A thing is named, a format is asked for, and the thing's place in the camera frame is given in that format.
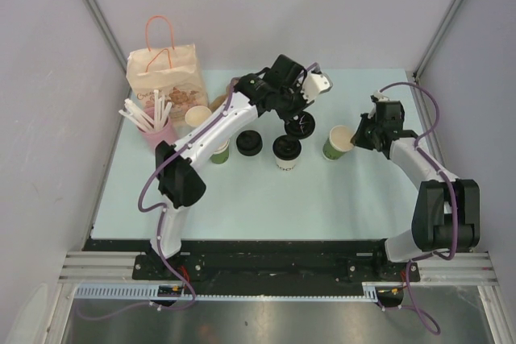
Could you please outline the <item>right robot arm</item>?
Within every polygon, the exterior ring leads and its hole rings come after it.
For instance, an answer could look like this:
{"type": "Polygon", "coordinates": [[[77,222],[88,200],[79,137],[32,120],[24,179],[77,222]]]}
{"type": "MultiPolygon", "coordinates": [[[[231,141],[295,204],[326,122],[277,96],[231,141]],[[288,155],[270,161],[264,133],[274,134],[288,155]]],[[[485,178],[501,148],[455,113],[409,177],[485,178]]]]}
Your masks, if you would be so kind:
{"type": "Polygon", "coordinates": [[[391,280],[401,262],[437,255],[453,259],[478,245],[481,236],[481,191],[478,183],[449,172],[420,145],[418,135],[404,128],[399,101],[372,98],[374,108],[360,116],[352,143],[377,151],[398,166],[418,190],[410,228],[385,240],[385,253],[372,260],[372,272],[391,280]]]}

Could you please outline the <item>green paper cup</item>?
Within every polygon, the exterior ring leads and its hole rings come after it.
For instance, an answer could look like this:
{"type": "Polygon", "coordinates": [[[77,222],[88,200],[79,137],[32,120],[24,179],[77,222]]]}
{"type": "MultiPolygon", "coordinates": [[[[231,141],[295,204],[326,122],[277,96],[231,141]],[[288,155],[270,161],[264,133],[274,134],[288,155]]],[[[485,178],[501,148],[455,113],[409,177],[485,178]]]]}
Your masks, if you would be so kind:
{"type": "Polygon", "coordinates": [[[323,156],[330,161],[338,160],[354,148],[352,136],[353,132],[347,126],[334,126],[323,145],[323,156]]]}

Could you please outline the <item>black lid stack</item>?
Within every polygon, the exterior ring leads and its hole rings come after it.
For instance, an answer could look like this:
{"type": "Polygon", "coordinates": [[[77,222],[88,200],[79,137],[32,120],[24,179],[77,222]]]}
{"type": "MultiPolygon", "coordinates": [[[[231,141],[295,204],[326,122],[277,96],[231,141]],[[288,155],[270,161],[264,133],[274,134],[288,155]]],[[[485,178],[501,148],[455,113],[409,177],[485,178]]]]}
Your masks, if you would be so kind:
{"type": "Polygon", "coordinates": [[[254,130],[242,131],[235,143],[239,153],[248,157],[258,155],[263,147],[261,135],[254,130]]]}

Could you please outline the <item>cardboard cup carrier stack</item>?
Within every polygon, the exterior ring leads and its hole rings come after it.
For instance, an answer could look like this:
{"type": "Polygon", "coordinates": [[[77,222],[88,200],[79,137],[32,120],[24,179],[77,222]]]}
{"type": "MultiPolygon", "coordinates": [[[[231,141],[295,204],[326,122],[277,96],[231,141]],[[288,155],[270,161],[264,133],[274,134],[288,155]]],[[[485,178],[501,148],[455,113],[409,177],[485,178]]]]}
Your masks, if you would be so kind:
{"type": "Polygon", "coordinates": [[[211,112],[215,112],[228,98],[229,94],[233,90],[235,84],[238,82],[238,77],[233,77],[229,84],[226,86],[224,93],[218,95],[209,105],[211,112]]]}

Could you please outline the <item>paper takeout bag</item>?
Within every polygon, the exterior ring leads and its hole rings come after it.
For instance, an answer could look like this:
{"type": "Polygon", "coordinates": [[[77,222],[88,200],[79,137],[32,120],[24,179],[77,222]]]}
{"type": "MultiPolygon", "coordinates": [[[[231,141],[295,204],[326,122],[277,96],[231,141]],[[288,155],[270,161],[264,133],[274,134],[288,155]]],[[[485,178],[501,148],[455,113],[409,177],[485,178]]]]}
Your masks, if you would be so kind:
{"type": "Polygon", "coordinates": [[[169,28],[169,43],[153,48],[149,39],[149,27],[156,19],[153,15],[145,26],[145,47],[129,53],[126,79],[133,94],[145,108],[154,106],[157,91],[172,105],[169,117],[176,125],[185,124],[187,111],[195,106],[208,106],[208,96],[202,77],[201,64],[194,44],[176,45],[173,26],[169,28]]]}

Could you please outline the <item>aluminium rail frame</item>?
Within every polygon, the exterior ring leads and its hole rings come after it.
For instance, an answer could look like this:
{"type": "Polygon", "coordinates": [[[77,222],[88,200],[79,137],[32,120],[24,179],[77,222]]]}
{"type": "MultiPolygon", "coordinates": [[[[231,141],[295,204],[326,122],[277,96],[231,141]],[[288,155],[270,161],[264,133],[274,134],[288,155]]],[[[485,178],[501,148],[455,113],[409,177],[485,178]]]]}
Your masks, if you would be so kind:
{"type": "MultiPolygon", "coordinates": [[[[60,273],[63,282],[131,282],[132,272],[140,271],[136,252],[69,252],[60,273]]],[[[453,260],[430,257],[417,262],[418,286],[497,285],[493,264],[487,253],[459,253],[453,260]]]]}

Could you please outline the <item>black cup lid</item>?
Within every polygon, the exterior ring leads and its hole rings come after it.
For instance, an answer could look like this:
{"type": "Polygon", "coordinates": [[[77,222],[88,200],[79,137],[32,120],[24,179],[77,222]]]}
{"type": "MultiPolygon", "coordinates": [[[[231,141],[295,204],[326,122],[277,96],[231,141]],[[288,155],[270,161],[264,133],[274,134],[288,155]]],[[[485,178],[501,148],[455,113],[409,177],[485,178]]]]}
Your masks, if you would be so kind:
{"type": "Polygon", "coordinates": [[[277,137],[273,142],[273,153],[281,160],[295,160],[302,152],[302,145],[298,139],[288,135],[277,137]]]}
{"type": "Polygon", "coordinates": [[[308,112],[302,112],[296,119],[285,123],[285,133],[295,139],[307,139],[315,130],[314,116],[308,112]]]}

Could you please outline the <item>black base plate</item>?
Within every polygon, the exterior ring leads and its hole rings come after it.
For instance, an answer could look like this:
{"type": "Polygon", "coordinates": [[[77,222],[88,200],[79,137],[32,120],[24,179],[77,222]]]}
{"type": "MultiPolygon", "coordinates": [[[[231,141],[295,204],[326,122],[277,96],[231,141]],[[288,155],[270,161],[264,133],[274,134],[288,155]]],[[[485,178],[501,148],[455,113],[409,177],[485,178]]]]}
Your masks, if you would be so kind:
{"type": "Polygon", "coordinates": [[[163,259],[150,248],[135,260],[133,277],[164,280],[176,270],[187,280],[207,280],[213,275],[299,274],[329,275],[346,282],[398,281],[406,263],[387,258],[385,241],[274,241],[274,240],[184,240],[181,249],[163,259]]]}

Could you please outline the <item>pink straw holder cup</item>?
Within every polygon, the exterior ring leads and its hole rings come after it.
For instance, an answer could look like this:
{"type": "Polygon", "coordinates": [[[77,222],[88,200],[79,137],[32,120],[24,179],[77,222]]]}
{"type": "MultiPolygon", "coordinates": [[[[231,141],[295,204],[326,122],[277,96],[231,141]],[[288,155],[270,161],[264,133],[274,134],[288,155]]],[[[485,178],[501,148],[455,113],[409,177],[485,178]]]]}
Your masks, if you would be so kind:
{"type": "Polygon", "coordinates": [[[152,152],[155,151],[156,147],[162,141],[165,141],[168,145],[173,145],[179,139],[173,126],[173,121],[169,116],[165,116],[165,118],[165,123],[159,131],[151,130],[150,132],[147,132],[137,128],[138,132],[145,139],[152,152]]]}

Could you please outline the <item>green cup stack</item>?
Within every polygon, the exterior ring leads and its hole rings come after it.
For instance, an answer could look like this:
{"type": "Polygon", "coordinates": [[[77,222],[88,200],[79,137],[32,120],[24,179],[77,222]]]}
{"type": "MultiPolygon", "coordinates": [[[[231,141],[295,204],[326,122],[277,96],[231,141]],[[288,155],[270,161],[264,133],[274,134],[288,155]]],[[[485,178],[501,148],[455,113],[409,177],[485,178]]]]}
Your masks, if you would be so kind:
{"type": "Polygon", "coordinates": [[[215,151],[210,157],[213,164],[224,164],[229,159],[231,141],[228,139],[220,148],[215,151]]]}

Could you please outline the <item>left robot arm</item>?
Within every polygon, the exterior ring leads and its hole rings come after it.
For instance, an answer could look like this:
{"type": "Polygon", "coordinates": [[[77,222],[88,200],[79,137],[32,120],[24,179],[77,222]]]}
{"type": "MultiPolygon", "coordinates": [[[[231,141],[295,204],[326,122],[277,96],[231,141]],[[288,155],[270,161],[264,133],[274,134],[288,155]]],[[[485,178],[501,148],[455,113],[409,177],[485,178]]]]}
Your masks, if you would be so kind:
{"type": "Polygon", "coordinates": [[[156,233],[151,240],[156,252],[150,269],[166,280],[177,273],[174,256],[181,249],[187,214],[205,194],[201,168],[225,142],[244,126],[273,111],[283,122],[300,118],[308,106],[332,82],[318,64],[309,68],[280,55],[271,67],[237,78],[222,105],[198,128],[169,145],[158,144],[156,169],[148,182],[156,181],[163,200],[149,206],[159,209],[156,233]]]}

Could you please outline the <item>white wrapped straws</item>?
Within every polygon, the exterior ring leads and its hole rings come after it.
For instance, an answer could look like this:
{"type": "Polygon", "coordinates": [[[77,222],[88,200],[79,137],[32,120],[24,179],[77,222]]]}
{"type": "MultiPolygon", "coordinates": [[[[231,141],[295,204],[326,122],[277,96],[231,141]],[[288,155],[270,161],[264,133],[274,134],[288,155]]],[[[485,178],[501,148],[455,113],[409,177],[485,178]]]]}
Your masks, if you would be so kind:
{"type": "Polygon", "coordinates": [[[124,100],[124,107],[118,113],[132,122],[144,134],[156,134],[162,131],[167,124],[172,123],[169,117],[172,102],[167,102],[164,95],[157,89],[151,93],[151,105],[147,108],[141,108],[131,99],[124,100]]]}

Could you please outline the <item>white paper cup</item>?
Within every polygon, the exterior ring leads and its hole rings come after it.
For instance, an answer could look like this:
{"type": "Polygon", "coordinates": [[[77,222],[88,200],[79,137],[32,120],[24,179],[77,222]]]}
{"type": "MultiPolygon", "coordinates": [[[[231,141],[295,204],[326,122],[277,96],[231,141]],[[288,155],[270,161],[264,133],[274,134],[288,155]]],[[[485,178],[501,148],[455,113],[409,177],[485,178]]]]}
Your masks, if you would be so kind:
{"type": "Polygon", "coordinates": [[[282,171],[291,171],[298,163],[302,149],[298,147],[276,147],[273,149],[276,166],[282,171]]]}

